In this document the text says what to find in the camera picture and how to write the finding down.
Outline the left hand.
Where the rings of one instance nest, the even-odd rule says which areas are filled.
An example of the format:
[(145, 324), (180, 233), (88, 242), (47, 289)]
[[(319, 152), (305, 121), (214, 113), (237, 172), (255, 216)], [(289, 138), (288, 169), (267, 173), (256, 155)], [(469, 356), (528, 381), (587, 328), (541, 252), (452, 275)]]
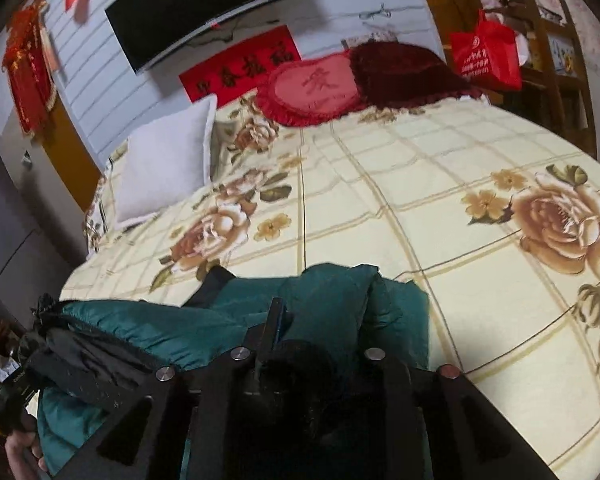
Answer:
[(48, 468), (38, 438), (38, 422), (27, 411), (21, 413), (20, 428), (8, 435), (5, 451), (10, 471), (16, 480), (48, 478)]

